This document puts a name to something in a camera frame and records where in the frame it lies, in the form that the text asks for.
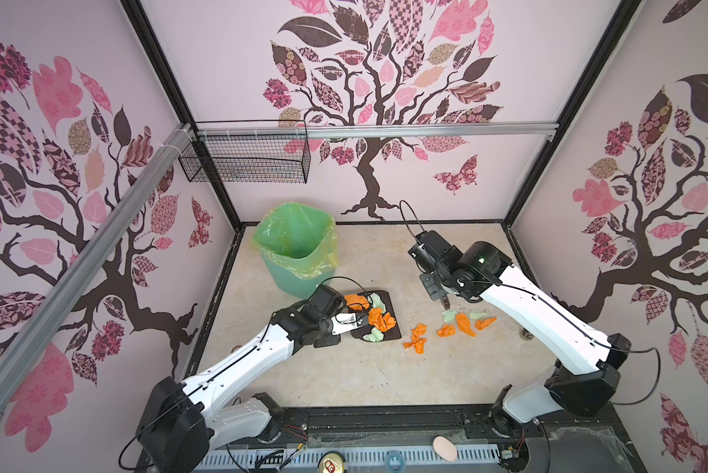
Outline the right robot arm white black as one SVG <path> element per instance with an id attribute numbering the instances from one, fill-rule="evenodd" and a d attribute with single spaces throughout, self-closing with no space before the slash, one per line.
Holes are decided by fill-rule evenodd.
<path id="1" fill-rule="evenodd" d="M 408 253 L 432 300 L 446 303 L 454 295 L 471 304 L 493 305 L 556 357 L 553 367 L 535 380 L 502 389 L 486 420 L 497 435 L 515 437 L 523 425 L 558 411 L 592 417 L 610 402 L 631 348 L 626 337 L 606 335 L 582 322 L 489 242 L 474 242 L 462 251 L 435 231 L 420 232 L 414 240 Z"/>

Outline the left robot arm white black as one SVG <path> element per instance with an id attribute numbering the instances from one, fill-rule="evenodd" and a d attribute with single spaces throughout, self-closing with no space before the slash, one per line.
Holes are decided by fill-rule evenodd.
<path id="1" fill-rule="evenodd" d="M 182 382 L 170 376 L 152 389 L 133 441 L 160 472 L 191 472 L 213 449 L 257 438 L 280 407 L 266 394 L 233 406 L 261 374 L 306 346 L 333 335 L 333 319 L 347 311 L 345 297 L 328 285 L 274 311 L 265 328 L 213 367 Z"/>

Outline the dark brown dustpan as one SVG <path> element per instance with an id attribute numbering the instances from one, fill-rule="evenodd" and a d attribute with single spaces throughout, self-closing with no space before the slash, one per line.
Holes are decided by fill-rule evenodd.
<path id="1" fill-rule="evenodd" d="M 363 324 L 351 332 L 355 340 L 370 343 L 398 341 L 402 338 L 391 297 L 387 291 L 361 293 L 369 301 Z"/>

